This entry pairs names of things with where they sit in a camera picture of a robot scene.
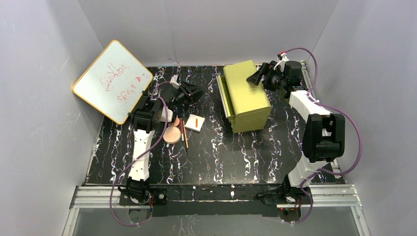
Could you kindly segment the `green drawer cabinet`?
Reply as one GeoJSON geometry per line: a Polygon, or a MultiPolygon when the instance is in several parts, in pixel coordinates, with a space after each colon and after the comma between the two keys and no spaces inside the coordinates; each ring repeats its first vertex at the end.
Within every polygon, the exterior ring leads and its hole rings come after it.
{"type": "Polygon", "coordinates": [[[246,79],[258,71],[252,60],[226,65],[217,76],[225,116],[233,133],[262,130],[272,107],[262,85],[246,79]]]}

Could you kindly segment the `white square makeup box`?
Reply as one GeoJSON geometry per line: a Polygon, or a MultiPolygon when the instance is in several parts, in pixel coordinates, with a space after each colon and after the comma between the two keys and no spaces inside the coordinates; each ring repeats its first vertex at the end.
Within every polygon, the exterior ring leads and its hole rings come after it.
{"type": "Polygon", "coordinates": [[[200,133],[204,122],[204,117],[190,114],[185,123],[185,128],[200,133]]]}

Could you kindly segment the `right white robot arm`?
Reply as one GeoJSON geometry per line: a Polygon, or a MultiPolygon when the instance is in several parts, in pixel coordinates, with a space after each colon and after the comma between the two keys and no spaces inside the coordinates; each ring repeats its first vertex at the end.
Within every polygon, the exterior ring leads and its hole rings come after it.
{"type": "Polygon", "coordinates": [[[302,156],[284,178],[277,194],[284,200],[298,200],[307,195],[314,176],[327,163],[342,156],[345,147],[345,118],[331,113],[318,104],[303,85],[303,63],[298,61],[264,62],[260,69],[246,80],[254,85],[262,84],[270,91],[281,90],[306,122],[302,139],[302,156]]]}

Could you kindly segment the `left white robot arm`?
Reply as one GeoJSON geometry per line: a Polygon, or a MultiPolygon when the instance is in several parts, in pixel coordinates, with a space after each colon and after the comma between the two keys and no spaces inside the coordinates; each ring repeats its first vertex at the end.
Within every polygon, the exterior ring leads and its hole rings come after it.
{"type": "Polygon", "coordinates": [[[198,101],[205,93],[202,86],[188,82],[171,82],[172,89],[162,92],[159,98],[152,98],[144,91],[137,105],[129,113],[133,126],[133,160],[125,188],[118,190],[139,204],[150,203],[153,197],[149,187],[149,156],[156,146],[152,139],[156,128],[163,123],[162,136],[158,142],[176,143],[185,139],[183,120],[176,108],[198,101]]]}

